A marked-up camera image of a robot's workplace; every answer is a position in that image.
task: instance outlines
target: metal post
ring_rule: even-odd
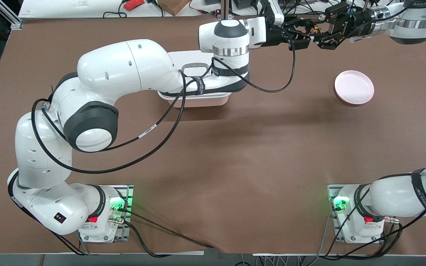
[[[11,23],[11,29],[21,29],[22,20],[0,0],[0,14]]]
[[[230,19],[230,0],[221,0],[221,19]]]

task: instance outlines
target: white circular cap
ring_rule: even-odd
[[[221,20],[221,24],[227,27],[234,27],[240,24],[238,20]]]
[[[107,130],[93,128],[78,135],[75,143],[80,150],[93,152],[108,147],[111,139],[111,134]]]
[[[335,91],[343,101],[361,105],[372,99],[374,85],[371,79],[359,71],[341,72],[335,79]]]

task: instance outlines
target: black square sticker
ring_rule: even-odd
[[[57,214],[54,216],[54,219],[56,219],[57,221],[59,221],[59,223],[63,224],[66,217],[61,215],[60,212],[57,212]]]

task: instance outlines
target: brown tabletop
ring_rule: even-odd
[[[86,52],[139,38],[168,52],[196,50],[198,26],[210,21],[209,15],[29,20],[11,34],[0,62],[0,253],[68,251],[7,195],[7,177],[17,167],[16,123],[34,100],[49,96],[51,85],[76,71]],[[285,44],[250,54],[251,81],[269,89],[286,83],[292,53]],[[374,98],[364,106],[345,106],[333,93],[335,77],[349,69],[374,83]],[[121,98],[116,107],[116,143],[121,143],[149,128],[168,104],[156,92],[144,91]],[[164,138],[176,114],[122,149],[74,152],[74,165],[100,170],[138,158]],[[336,51],[314,45],[297,51],[295,78],[286,91],[268,94],[249,86],[225,106],[187,109],[171,140],[147,160],[110,174],[72,173],[67,182],[133,184],[136,211],[222,252],[313,254],[329,213],[327,184],[369,183],[422,167],[426,42],[401,45],[381,36],[346,41]],[[147,225],[138,228],[155,252],[201,249]],[[325,247],[332,238],[330,230]],[[354,247],[338,244],[333,252]],[[89,250],[142,252],[134,235],[128,243]],[[404,231],[391,253],[426,255],[426,217]]]

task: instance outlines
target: gray floor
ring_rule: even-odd
[[[251,254],[244,254],[244,261],[251,266],[256,264],[256,258]],[[203,256],[177,255],[162,259],[139,254],[45,255],[43,260],[41,255],[0,255],[0,266],[235,266],[238,262],[241,262],[241,254],[223,254],[214,249],[206,250]],[[296,257],[289,257],[287,265],[294,266],[296,263]],[[265,266],[268,265],[272,266],[272,263],[265,261]],[[426,257],[385,256],[368,261],[319,259],[313,266],[426,266]]]

